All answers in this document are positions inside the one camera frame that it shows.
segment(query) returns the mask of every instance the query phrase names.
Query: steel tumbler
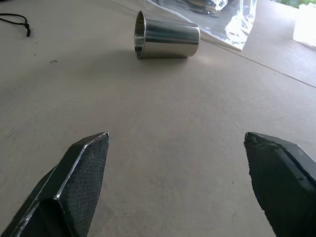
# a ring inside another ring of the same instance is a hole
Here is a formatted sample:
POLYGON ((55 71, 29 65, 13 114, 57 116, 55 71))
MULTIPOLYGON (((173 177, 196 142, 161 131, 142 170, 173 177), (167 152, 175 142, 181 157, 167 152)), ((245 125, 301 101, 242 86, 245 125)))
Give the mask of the steel tumbler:
POLYGON ((196 24, 145 15, 139 11, 134 46, 137 58, 178 58, 193 56, 199 45, 196 24))

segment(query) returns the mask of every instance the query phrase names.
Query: gray tabletop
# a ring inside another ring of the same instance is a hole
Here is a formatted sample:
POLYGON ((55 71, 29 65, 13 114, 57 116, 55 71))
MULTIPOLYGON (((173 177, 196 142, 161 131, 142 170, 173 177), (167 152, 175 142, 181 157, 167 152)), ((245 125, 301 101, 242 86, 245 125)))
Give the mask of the gray tabletop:
MULTIPOLYGON (((305 60, 274 46, 282 38, 259 34, 277 27, 265 26, 261 12, 274 4, 259 0, 241 53, 202 41, 189 59, 139 61, 136 14, 116 4, 0 3, 1 12, 27 16, 34 33, 28 39, 0 23, 0 232, 73 142, 107 131, 91 237, 274 237, 251 187, 245 132, 290 140, 316 157, 316 89, 294 70, 305 60)), ((295 53, 315 59, 284 31, 295 53)))

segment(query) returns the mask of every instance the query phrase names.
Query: metal cylinder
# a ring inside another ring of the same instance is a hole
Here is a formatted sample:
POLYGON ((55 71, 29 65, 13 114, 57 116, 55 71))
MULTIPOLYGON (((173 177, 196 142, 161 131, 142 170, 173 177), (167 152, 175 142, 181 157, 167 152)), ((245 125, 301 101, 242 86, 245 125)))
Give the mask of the metal cylinder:
POLYGON ((199 45, 196 24, 144 15, 139 11, 134 46, 137 58, 178 58, 193 56, 199 45))

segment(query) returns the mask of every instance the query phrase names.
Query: green foliage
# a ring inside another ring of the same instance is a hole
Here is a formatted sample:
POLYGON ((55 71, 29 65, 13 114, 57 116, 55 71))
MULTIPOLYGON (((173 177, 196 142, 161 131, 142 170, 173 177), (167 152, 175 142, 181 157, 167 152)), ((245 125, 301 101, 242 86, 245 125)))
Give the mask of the green foliage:
POLYGON ((277 0, 277 2, 298 8, 301 4, 308 5, 310 2, 316 3, 316 0, 277 0))

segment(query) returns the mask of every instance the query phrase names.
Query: reflective metal surface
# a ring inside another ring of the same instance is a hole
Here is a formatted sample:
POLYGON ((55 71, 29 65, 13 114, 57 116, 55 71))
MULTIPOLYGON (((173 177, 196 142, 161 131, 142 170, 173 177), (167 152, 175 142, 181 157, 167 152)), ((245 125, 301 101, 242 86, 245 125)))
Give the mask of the reflective metal surface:
POLYGON ((136 18, 134 46, 140 58, 177 58, 193 56, 199 45, 196 24, 144 15, 136 18))

